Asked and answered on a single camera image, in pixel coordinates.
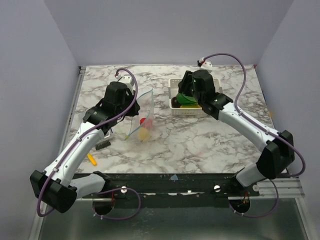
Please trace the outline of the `green toy bok choy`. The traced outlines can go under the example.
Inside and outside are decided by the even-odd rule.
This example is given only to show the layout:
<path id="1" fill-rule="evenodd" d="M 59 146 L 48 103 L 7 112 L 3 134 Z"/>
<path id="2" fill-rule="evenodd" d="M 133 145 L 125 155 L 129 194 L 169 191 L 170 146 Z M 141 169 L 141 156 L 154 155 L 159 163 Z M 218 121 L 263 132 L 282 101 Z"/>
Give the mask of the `green toy bok choy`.
<path id="1" fill-rule="evenodd" d="M 197 101 L 195 100 L 194 97 L 192 96 L 187 96 L 183 93 L 178 93 L 176 95 L 176 100 L 177 102 L 182 105 L 182 106 L 186 106 L 186 105 L 194 105 L 197 103 Z"/>

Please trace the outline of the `white perforated plastic basket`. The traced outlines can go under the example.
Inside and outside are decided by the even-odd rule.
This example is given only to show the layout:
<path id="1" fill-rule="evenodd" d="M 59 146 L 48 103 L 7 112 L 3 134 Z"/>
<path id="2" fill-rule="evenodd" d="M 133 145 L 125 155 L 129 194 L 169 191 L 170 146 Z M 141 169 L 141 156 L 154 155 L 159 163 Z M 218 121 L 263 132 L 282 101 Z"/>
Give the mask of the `white perforated plastic basket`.
<path id="1" fill-rule="evenodd" d="M 169 108 L 173 116 L 206 116 L 201 108 L 183 107 L 174 108 L 172 105 L 172 98 L 178 94 L 178 83 L 181 81 L 179 78 L 170 78 L 168 80 L 168 98 Z"/>

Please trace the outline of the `clear zip top bag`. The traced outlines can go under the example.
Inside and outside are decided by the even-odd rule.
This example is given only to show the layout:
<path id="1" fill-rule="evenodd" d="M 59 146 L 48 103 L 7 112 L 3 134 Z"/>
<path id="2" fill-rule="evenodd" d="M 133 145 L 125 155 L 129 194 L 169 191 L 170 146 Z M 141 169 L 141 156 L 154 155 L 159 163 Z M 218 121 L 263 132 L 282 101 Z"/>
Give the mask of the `clear zip top bag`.
<path id="1" fill-rule="evenodd" d="M 147 142 L 153 133 L 155 126 L 155 96 L 153 88 L 141 93 L 137 98 L 140 106 L 138 115 L 131 120 L 129 133 L 126 135 L 128 143 Z"/>

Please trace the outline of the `red toy tomato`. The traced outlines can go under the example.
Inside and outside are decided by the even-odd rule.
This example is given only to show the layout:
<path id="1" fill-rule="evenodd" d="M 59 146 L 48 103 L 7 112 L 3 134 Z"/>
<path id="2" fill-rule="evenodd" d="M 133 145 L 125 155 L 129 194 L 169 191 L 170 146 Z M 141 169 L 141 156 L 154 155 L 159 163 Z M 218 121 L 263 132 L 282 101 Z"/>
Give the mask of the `red toy tomato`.
<path id="1" fill-rule="evenodd" d="M 153 127 L 154 119 L 143 117 L 140 119 L 139 123 L 142 128 L 151 129 Z"/>

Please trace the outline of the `yellow toy lemon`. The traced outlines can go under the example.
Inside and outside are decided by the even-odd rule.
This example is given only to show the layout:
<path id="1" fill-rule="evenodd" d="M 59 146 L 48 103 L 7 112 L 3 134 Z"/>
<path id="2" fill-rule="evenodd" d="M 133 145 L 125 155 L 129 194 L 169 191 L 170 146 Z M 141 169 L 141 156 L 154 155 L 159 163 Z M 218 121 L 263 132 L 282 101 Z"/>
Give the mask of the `yellow toy lemon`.
<path id="1" fill-rule="evenodd" d="M 151 133 L 150 133 L 150 131 L 147 129 L 147 128 L 145 128 L 145 127 L 141 127 L 139 130 L 138 130 L 138 140 L 140 141 L 140 142 L 145 142 L 145 141 L 147 141 L 149 138 L 150 138 L 150 136 L 151 136 Z"/>

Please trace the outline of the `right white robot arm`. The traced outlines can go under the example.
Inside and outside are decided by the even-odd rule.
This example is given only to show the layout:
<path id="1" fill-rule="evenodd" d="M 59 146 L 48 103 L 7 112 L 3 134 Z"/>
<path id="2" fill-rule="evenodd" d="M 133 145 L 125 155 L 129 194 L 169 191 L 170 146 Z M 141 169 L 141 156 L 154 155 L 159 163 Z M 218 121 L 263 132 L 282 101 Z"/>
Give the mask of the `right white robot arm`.
<path id="1" fill-rule="evenodd" d="M 216 92 L 213 77 L 207 70 L 187 70 L 178 84 L 178 92 L 193 97 L 204 113 L 237 130 L 261 152 L 256 163 L 233 177 L 230 191 L 234 195 L 243 195 L 255 182 L 277 178 L 294 161 L 293 135 L 287 130 L 279 132 L 264 126 L 236 109 L 230 97 Z"/>

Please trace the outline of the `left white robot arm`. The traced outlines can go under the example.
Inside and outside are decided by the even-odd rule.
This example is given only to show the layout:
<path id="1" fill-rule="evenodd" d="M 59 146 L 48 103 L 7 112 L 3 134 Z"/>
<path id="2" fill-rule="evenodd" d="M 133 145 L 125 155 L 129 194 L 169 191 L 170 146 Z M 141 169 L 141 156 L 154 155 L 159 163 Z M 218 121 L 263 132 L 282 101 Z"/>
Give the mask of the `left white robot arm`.
<path id="1" fill-rule="evenodd" d="M 114 127 L 121 117 L 138 115 L 138 83 L 112 81 L 104 97 L 89 108 L 77 133 L 66 148 L 45 170 L 35 170 L 30 176 L 37 205 L 46 203 L 53 210 L 65 213 L 76 199 L 91 193 L 104 198 L 110 194 L 111 185 L 102 173 L 92 173 L 84 180 L 73 181 L 73 176 L 87 153 Z"/>

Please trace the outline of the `yellow toy star fruit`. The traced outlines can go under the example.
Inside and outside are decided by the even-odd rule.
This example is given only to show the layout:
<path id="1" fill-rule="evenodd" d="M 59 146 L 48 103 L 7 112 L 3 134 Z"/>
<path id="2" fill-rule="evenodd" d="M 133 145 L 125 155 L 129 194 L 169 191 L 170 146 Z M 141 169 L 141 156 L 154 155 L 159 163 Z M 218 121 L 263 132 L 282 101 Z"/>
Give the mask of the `yellow toy star fruit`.
<path id="1" fill-rule="evenodd" d="M 201 109 L 202 107 L 199 106 L 198 104 L 190 104 L 190 105 L 181 105 L 180 108 L 184 109 Z"/>

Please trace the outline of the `black comb-like part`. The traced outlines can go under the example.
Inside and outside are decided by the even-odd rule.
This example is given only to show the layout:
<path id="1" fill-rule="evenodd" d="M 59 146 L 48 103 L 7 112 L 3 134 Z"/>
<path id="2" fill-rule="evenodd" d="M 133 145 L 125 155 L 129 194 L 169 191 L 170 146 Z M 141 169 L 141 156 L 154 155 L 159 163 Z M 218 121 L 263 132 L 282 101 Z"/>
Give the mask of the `black comb-like part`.
<path id="1" fill-rule="evenodd" d="M 101 141 L 95 145 L 95 150 L 99 151 L 99 150 L 107 148 L 110 145 L 111 145 L 111 142 L 109 140 L 104 140 L 104 141 Z"/>

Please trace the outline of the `yellow marker pen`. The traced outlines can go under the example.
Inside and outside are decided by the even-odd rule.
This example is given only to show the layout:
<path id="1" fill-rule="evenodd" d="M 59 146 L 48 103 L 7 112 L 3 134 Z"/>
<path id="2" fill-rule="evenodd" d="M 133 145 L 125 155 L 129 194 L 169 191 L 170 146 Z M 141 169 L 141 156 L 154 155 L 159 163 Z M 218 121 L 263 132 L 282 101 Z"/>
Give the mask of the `yellow marker pen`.
<path id="1" fill-rule="evenodd" d="M 93 166 L 97 166 L 96 160 L 93 158 L 93 156 L 90 153 L 87 154 L 87 158 Z"/>

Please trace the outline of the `aluminium frame rail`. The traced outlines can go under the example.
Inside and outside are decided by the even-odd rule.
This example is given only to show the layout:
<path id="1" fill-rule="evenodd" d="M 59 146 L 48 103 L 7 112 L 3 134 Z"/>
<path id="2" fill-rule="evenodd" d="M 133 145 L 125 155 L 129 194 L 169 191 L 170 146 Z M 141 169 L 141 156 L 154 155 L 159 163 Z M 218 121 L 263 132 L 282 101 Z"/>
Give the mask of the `aluminium frame rail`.
<path id="1" fill-rule="evenodd" d="M 72 122 L 73 122 L 73 118 L 74 118 L 74 114 L 75 114 L 78 98 L 79 98 L 79 95 L 80 95 L 81 87 L 82 87 L 82 84 L 83 84 L 86 68 L 87 68 L 86 66 L 80 66 L 79 67 L 79 75 L 78 75 L 78 79 L 77 79 L 77 82 L 76 82 L 74 94 L 73 94 L 73 97 L 72 97 L 69 113 L 68 113 L 68 116 L 67 116 L 67 119 L 66 119 L 66 125 L 65 125 L 65 129 L 64 129 L 64 132 L 63 132 L 62 140 L 61 140 L 61 143 L 60 143 L 60 146 L 59 146 L 58 156 L 65 149 L 65 147 L 66 147 L 66 145 L 68 144 L 68 141 L 69 141 L 69 135 L 70 135 L 71 127 L 72 127 Z"/>

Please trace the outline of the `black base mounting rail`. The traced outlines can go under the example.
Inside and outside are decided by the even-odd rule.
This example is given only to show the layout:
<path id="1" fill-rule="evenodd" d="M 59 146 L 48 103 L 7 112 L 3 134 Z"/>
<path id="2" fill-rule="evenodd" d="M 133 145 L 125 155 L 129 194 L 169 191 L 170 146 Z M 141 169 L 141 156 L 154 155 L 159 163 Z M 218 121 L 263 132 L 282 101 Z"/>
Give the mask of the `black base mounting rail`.
<path id="1" fill-rule="evenodd" d="M 227 208 L 230 199 L 259 196 L 256 183 L 243 188 L 231 173 L 109 173 L 105 190 L 127 187 L 143 208 Z"/>

